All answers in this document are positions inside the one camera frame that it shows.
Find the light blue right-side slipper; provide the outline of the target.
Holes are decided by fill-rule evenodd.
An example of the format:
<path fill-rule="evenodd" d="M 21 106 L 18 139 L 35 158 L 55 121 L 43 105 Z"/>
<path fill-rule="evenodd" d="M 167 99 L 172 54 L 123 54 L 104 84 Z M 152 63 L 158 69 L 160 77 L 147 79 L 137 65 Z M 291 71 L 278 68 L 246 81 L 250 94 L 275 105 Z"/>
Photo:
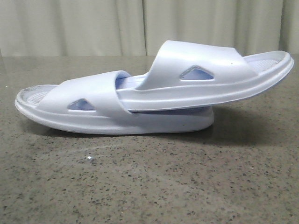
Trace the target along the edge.
<path fill-rule="evenodd" d="M 293 65 L 284 51 L 241 56 L 234 48 L 166 41 L 149 72 L 118 78 L 116 89 L 132 112 L 196 108 L 259 94 Z"/>

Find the light blue left-side slipper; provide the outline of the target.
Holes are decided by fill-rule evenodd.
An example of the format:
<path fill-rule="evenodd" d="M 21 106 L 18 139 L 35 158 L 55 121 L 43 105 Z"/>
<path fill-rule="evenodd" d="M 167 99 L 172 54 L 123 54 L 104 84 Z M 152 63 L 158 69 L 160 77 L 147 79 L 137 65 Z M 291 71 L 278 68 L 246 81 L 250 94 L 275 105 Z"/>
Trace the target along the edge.
<path fill-rule="evenodd" d="M 127 135 L 180 133 L 205 129 L 214 122 L 211 107 L 195 109 L 130 112 L 120 92 L 144 79 L 125 71 L 112 71 L 21 90 L 16 108 L 29 119 L 58 130 Z"/>

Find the pale green curtain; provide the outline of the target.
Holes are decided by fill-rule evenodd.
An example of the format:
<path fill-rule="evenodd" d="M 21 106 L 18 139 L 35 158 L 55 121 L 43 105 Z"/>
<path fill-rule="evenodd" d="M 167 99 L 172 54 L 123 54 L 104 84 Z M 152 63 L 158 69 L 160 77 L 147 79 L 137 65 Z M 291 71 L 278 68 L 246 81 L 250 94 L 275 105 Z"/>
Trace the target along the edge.
<path fill-rule="evenodd" d="M 3 0 L 2 56 L 154 56 L 166 40 L 299 51 L 296 0 Z"/>

